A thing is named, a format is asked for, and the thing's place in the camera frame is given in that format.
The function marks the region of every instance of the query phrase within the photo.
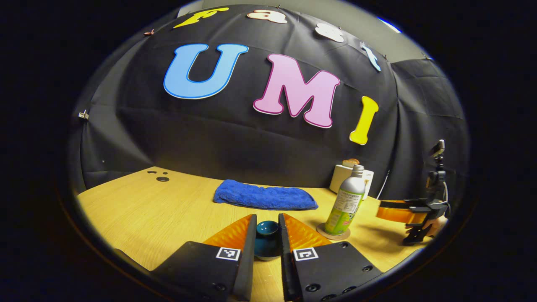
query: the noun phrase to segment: black fabric backdrop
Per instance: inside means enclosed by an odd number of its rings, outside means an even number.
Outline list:
[[[299,12],[279,9],[287,24],[255,20],[246,14],[263,5],[229,5],[229,10],[173,29],[193,13],[177,10],[127,40],[103,63],[82,93],[70,164],[78,192],[151,166],[239,182],[280,186],[326,187],[334,165],[355,157],[375,177],[370,195],[383,199],[422,197],[426,175],[434,169],[427,151],[446,140],[449,198],[456,206],[467,177],[469,136],[461,105],[449,80],[434,61],[390,63],[372,49],[381,72],[360,48],[361,40],[344,32],[344,42],[320,37],[317,23]],[[214,70],[223,43],[249,47],[231,79],[218,94],[179,99],[163,88],[164,75],[182,45],[205,43],[190,79],[203,81]],[[341,84],[333,99],[331,128],[312,126],[302,115],[257,112],[271,53],[296,59],[308,81],[318,71],[335,74]],[[379,105],[364,146],[349,140],[362,111],[362,96]]]

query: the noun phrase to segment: pink letter m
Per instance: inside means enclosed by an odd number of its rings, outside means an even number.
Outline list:
[[[281,54],[270,54],[272,70],[268,77],[265,93],[256,99],[253,108],[267,114],[280,114],[284,107],[280,103],[281,90],[285,89],[289,114],[296,117],[306,107],[310,99],[311,108],[304,113],[306,122],[321,128],[330,128],[332,119],[332,100],[339,79],[328,71],[321,70],[309,80],[304,77],[295,59]]]

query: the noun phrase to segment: yellow letter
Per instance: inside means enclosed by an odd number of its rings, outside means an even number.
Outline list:
[[[285,15],[277,11],[254,10],[246,16],[252,19],[269,20],[275,23],[287,23]]]
[[[174,26],[173,28],[178,28],[180,26],[194,24],[199,21],[199,18],[209,18],[210,16],[216,14],[219,11],[227,11],[227,10],[229,10],[229,8],[219,8],[219,9],[210,9],[207,11],[200,11],[200,12],[195,13],[194,16],[188,18],[183,23]]]
[[[349,139],[359,145],[365,145],[367,143],[367,132],[369,132],[369,127],[371,126],[375,112],[379,110],[377,103],[370,97],[363,96],[362,104],[364,105],[364,109],[358,120],[358,125],[349,135]]]

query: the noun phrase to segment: white container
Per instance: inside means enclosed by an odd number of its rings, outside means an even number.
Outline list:
[[[344,165],[338,164],[334,168],[334,174],[332,176],[332,181],[330,182],[330,190],[334,193],[339,191],[339,187],[344,180],[351,176],[352,168],[346,167]],[[369,196],[369,188],[371,187],[371,182],[373,181],[373,172],[369,170],[364,170],[363,178],[366,182],[366,191],[364,198]]]

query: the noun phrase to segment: spray can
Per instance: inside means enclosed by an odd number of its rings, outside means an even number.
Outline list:
[[[343,235],[351,225],[364,199],[366,184],[362,178],[363,173],[364,166],[355,164],[351,176],[341,183],[336,202],[324,226],[324,231],[328,234]]]

